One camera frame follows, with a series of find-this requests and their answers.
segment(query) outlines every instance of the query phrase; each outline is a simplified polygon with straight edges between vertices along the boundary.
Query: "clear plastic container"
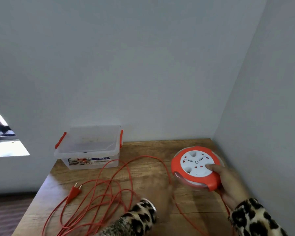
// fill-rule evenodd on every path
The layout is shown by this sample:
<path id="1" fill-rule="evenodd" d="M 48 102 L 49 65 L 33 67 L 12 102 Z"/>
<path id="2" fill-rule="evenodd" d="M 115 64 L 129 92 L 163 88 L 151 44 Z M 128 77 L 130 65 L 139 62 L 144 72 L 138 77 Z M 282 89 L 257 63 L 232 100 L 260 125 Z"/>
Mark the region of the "clear plastic container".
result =
<path id="1" fill-rule="evenodd" d="M 69 169 L 102 168 L 119 159 L 122 146 L 121 126 L 72 127 L 56 145 L 55 157 Z M 117 167 L 113 161 L 106 167 Z"/>

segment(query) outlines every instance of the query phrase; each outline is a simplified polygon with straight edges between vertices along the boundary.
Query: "white socket panel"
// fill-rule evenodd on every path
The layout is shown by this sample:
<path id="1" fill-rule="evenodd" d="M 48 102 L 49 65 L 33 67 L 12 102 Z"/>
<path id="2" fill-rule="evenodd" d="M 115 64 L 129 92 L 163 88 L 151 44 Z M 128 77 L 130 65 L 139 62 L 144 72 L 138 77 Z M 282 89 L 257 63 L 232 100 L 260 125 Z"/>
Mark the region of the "white socket panel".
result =
<path id="1" fill-rule="evenodd" d="M 206 177 L 212 173 L 205 164 L 214 164 L 212 157 L 202 151 L 186 152 L 180 159 L 182 169 L 194 177 Z"/>

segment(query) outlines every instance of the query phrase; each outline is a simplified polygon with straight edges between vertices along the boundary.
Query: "human hand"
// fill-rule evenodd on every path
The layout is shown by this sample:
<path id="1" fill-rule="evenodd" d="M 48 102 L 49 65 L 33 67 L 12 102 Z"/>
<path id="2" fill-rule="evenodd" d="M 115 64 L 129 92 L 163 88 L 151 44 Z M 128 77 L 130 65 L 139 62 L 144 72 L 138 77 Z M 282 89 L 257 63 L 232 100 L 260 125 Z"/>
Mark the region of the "human hand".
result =
<path id="1" fill-rule="evenodd" d="M 223 187 L 219 190 L 223 201 L 231 210 L 250 198 L 241 180 L 228 168 L 216 164 L 206 164 L 205 167 L 220 175 Z"/>
<path id="2" fill-rule="evenodd" d="M 149 178 L 142 196 L 156 208 L 157 223 L 169 220 L 169 214 L 174 204 L 173 186 L 169 184 L 167 176 L 156 175 Z"/>

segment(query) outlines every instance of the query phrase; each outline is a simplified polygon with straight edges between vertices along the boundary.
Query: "orange cable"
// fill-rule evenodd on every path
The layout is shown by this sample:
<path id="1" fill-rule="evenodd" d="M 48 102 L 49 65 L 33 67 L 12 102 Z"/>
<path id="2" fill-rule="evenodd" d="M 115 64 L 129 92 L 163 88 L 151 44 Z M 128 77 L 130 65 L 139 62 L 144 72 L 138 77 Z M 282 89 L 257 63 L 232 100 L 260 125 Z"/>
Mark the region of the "orange cable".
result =
<path id="1" fill-rule="evenodd" d="M 73 189 L 74 187 L 72 187 L 71 189 L 71 192 L 73 191 L 74 192 L 74 195 L 68 195 L 66 198 L 64 198 L 60 203 L 59 205 L 56 206 L 56 208 L 51 212 L 51 214 L 49 215 L 49 217 L 47 218 L 45 224 L 44 224 L 44 227 L 43 227 L 43 230 L 42 230 L 42 233 L 41 235 L 44 236 L 45 235 L 45 230 L 46 230 L 46 227 L 47 227 L 47 224 L 50 220 L 50 218 L 52 217 L 52 215 L 55 213 L 55 211 L 65 202 L 64 206 L 63 206 L 63 209 L 61 211 L 61 214 L 60 214 L 60 225 L 61 225 L 61 230 L 59 231 L 59 233 L 57 234 L 57 236 L 66 236 L 67 234 L 69 234 L 70 232 L 78 229 L 78 228 L 81 228 L 81 227 L 85 227 L 85 226 L 88 226 L 88 230 L 87 230 L 87 233 L 85 234 L 85 236 L 91 236 L 91 235 L 94 235 L 96 234 L 99 229 L 106 225 L 107 222 L 109 221 L 109 219 L 113 216 L 113 214 L 115 213 L 115 211 L 118 209 L 119 205 L 122 205 L 123 208 L 124 208 L 124 212 L 128 212 L 130 207 L 131 207 L 131 204 L 132 204 L 132 200 L 133 200 L 133 195 L 135 195 L 138 199 L 140 199 L 138 197 L 138 195 L 133 191 L 133 182 L 132 182 L 132 178 L 131 178 L 131 174 L 130 174 L 130 169 L 128 167 L 128 164 L 132 161 L 135 161 L 139 158 L 142 158 L 142 157 L 148 157 L 148 158 L 153 158 L 153 159 L 157 159 L 159 160 L 163 166 L 165 167 L 166 169 L 166 172 L 167 172 L 167 175 L 168 175 L 168 179 L 169 179 L 169 183 L 171 183 L 171 178 L 170 178 L 170 173 L 168 171 L 168 168 L 167 166 L 165 165 L 165 163 L 160 159 L 160 158 L 157 158 L 157 157 L 154 157 L 154 156 L 148 156 L 148 155 L 142 155 L 142 156 L 138 156 L 138 157 L 135 157 L 134 159 L 128 161 L 127 163 L 123 162 L 122 160 L 111 160 L 109 162 L 107 162 L 103 167 L 102 169 L 100 170 L 99 174 L 98 174 L 98 177 L 97 179 L 95 180 L 89 180 L 89 181 L 86 181 L 84 182 L 82 185 L 86 184 L 86 183 L 89 183 L 89 182 L 95 182 L 94 183 L 94 186 L 92 187 L 92 189 L 90 189 L 90 191 L 85 195 L 85 197 L 82 199 L 82 202 L 80 203 L 80 205 L 78 206 L 78 208 L 76 209 L 76 211 L 72 214 L 72 216 L 69 218 L 69 220 L 63 224 L 63 213 L 64 213 L 64 210 L 65 208 L 67 207 L 68 203 L 74 199 L 78 192 L 77 192 L 77 188 Z M 99 177 L 103 171 L 103 169 L 105 168 L 105 166 L 107 164 L 109 164 L 110 162 L 113 162 L 113 161 L 119 161 L 119 162 L 122 162 L 123 163 L 123 166 L 121 168 L 119 168 L 115 174 L 111 177 L 110 180 L 99 180 Z M 131 184 L 131 188 L 130 189 L 121 189 L 121 186 L 119 184 L 119 182 L 113 180 L 113 178 L 115 177 L 115 175 L 120 171 L 122 170 L 124 167 L 127 168 L 127 171 L 128 171 L 128 174 L 129 174 L 129 180 L 130 180 L 130 184 Z M 117 183 L 118 185 L 118 189 L 119 191 L 116 193 L 116 194 L 113 194 L 113 190 L 112 190 L 112 187 L 111 187 L 111 182 L 115 182 Z M 101 184 L 106 184 L 107 187 L 106 187 L 106 190 L 103 194 L 101 195 L 98 195 L 98 196 L 95 196 L 95 192 L 96 192 L 96 187 L 98 185 L 101 185 Z M 121 195 L 122 195 L 122 192 L 123 191 L 130 191 L 131 193 L 131 196 L 130 196 L 130 203 L 128 206 L 125 205 L 125 203 L 122 201 L 121 199 Z M 92 197 L 90 199 L 90 202 L 87 204 L 86 207 L 84 207 L 79 213 L 78 213 L 78 210 L 80 209 L 81 205 L 83 204 L 83 202 L 86 200 L 87 196 L 89 194 L 91 194 L 92 192 Z M 110 200 L 109 201 L 104 201 L 104 198 L 105 196 L 108 196 L 110 197 Z M 91 206 L 92 203 L 98 199 L 98 198 L 101 198 L 101 201 L 99 204 L 96 204 L 94 206 Z M 208 234 L 206 234 L 205 232 L 203 232 L 200 228 L 198 228 L 181 210 L 181 208 L 178 206 L 177 202 L 176 202 L 176 199 L 175 199 L 175 196 L 174 197 L 174 201 L 175 201 L 175 205 L 177 207 L 177 209 L 179 210 L 179 212 L 182 214 L 182 216 L 196 229 L 198 230 L 201 234 L 203 234 L 204 236 L 208 236 Z M 109 214 L 108 214 L 108 211 L 110 210 L 111 208 L 111 205 L 114 203 L 114 202 L 117 202 L 117 206 L 113 209 L 113 211 Z M 230 215 L 230 212 L 228 210 L 228 207 L 226 206 L 225 202 L 223 201 L 224 205 L 225 205 L 225 208 L 226 208 L 226 211 L 228 213 L 228 216 Z M 100 209 L 100 207 L 102 205 L 108 205 L 108 208 L 105 212 L 105 214 L 102 216 L 102 218 L 99 220 L 99 222 L 95 223 L 95 220 L 96 220 L 96 217 L 97 217 L 97 214 L 98 214 L 98 211 Z M 96 212 L 95 212 L 95 215 L 93 217 L 93 219 L 89 222 L 89 223 L 85 223 L 85 224 L 81 224 L 81 225 L 77 225 L 82 219 L 83 217 L 91 210 L 97 208 Z"/>

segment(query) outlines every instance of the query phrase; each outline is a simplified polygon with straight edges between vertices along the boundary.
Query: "wooden tabletop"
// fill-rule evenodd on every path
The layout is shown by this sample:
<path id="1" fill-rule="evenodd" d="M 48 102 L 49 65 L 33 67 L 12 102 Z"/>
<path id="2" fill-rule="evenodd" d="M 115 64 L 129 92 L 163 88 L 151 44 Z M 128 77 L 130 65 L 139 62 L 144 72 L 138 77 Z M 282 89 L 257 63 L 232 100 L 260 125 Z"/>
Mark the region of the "wooden tabletop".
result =
<path id="1" fill-rule="evenodd" d="M 127 162 L 139 155 L 152 155 L 161 158 L 170 170 L 170 161 L 174 155 L 185 147 L 203 146 L 210 148 L 219 156 L 220 153 L 211 139 L 192 139 L 177 141 L 148 141 L 148 142 L 128 142 L 124 143 L 120 159 Z M 156 159 L 141 158 L 129 164 L 133 179 L 133 187 L 136 192 L 144 189 L 148 176 L 155 173 L 164 174 L 166 170 Z M 116 172 L 117 168 L 105 168 L 102 172 L 102 179 L 110 179 Z M 12 236 L 33 236 L 41 235 L 43 225 L 52 210 L 68 195 L 71 187 L 76 183 L 83 183 L 90 179 L 96 179 L 100 169 L 90 170 L 69 170 L 61 160 L 57 160 L 50 174 L 36 194 L 33 202 L 29 206 L 16 230 Z M 123 188 L 129 188 L 129 176 L 126 169 L 121 170 L 116 176 Z M 83 192 L 74 199 L 64 212 L 64 222 L 70 218 L 84 197 L 93 185 L 91 183 L 84 185 Z M 197 226 L 203 229 L 210 236 L 214 235 L 231 235 L 231 225 L 227 220 L 227 213 L 220 196 L 215 192 L 195 192 L 183 185 L 180 185 L 175 191 L 177 203 L 183 212 Z M 128 198 L 123 198 L 125 202 L 129 202 Z M 60 211 L 56 211 L 47 227 L 47 236 L 54 236 L 60 230 L 59 215 Z M 123 209 L 120 207 L 116 214 L 122 214 Z M 93 214 L 85 216 L 85 222 L 89 222 Z M 73 231 L 69 235 L 84 235 L 86 228 L 80 228 Z M 196 231 L 174 208 L 170 216 L 170 221 L 155 225 L 152 235 L 186 235 L 199 236 Z"/>

